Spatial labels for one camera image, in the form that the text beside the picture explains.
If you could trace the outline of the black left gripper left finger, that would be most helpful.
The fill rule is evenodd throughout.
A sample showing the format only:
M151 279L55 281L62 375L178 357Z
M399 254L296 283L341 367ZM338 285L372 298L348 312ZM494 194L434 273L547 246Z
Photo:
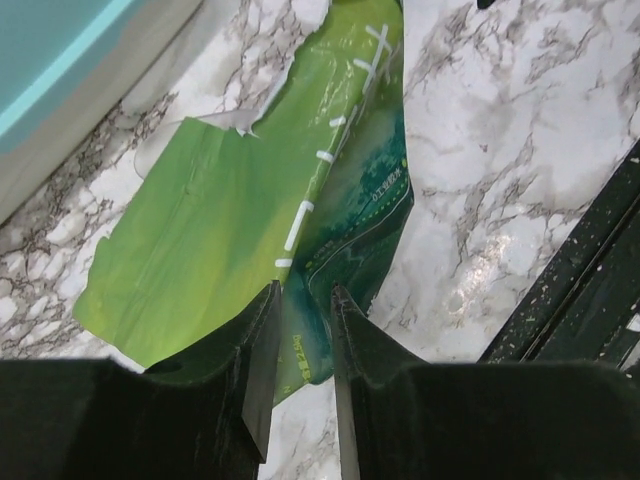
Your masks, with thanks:
M111 359L1 364L5 479L254 479L267 457L281 287L142 373Z

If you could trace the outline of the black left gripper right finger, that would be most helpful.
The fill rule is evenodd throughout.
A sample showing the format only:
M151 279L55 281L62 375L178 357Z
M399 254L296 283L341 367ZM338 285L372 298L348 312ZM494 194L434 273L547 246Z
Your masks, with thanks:
M639 387L593 362L429 363L331 293L345 479L635 479Z

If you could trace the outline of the green cat litter bag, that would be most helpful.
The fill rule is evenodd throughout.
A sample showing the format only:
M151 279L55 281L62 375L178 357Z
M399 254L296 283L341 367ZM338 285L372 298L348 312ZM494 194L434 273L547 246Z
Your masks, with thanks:
M397 1L333 1L263 113L149 137L143 182L96 247L74 318L143 367L283 289L274 398L333 371L335 285L367 310L413 205Z

